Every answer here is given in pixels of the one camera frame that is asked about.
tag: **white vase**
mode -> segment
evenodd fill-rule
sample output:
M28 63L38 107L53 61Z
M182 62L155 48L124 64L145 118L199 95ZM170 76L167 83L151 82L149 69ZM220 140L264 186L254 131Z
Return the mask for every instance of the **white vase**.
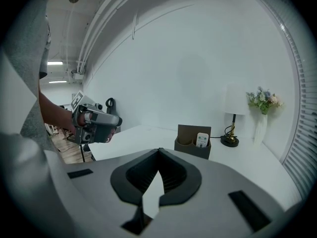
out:
M261 145L261 143L264 139L265 133L266 133L266 127L267 127L267 115L261 114L261 116L258 120L256 133L254 134L253 144L255 146Z

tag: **desk organizer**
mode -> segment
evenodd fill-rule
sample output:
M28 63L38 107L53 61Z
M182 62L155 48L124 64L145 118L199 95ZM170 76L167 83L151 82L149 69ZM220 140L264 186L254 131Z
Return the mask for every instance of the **desk organizer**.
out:
M205 148L196 146L197 134L199 132L209 135L208 145ZM208 160L211 150L210 134L211 127L179 124L177 138L174 143L174 150Z

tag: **table lamp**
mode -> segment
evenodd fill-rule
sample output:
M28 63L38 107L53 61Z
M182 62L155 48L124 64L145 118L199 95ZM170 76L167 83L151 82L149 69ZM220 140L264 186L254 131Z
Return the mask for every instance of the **table lamp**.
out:
M228 147L237 147L239 140L234 136L236 115L245 115L247 113L247 96L243 85L231 83L227 86L224 111L233 114L232 125L224 131L225 135L220 137L221 143Z

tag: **wooden floor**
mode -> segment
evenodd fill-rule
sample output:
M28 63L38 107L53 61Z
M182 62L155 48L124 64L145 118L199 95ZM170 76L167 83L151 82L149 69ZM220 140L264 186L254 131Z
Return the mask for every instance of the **wooden floor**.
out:
M72 143L66 139L63 139L64 135L59 130L59 134L52 136L52 141L54 145L57 147L58 150L61 151L60 155L64 159L66 164L73 164L73 163L81 163L83 162L83 158L81 155L79 145ZM84 152L85 161L93 161L91 159L91 152Z

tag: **white device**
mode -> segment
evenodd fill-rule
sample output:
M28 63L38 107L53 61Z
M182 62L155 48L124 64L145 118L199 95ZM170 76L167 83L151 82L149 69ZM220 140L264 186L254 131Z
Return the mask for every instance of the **white device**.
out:
M208 145L209 135L199 132L197 134L196 146L199 148L205 148Z
M82 91L76 94L70 107L73 112L72 123L76 127L75 139L72 142L76 144L106 143L107 136L122 124L120 117L104 113L103 106L95 103ZM78 118L82 114L85 124L79 125Z

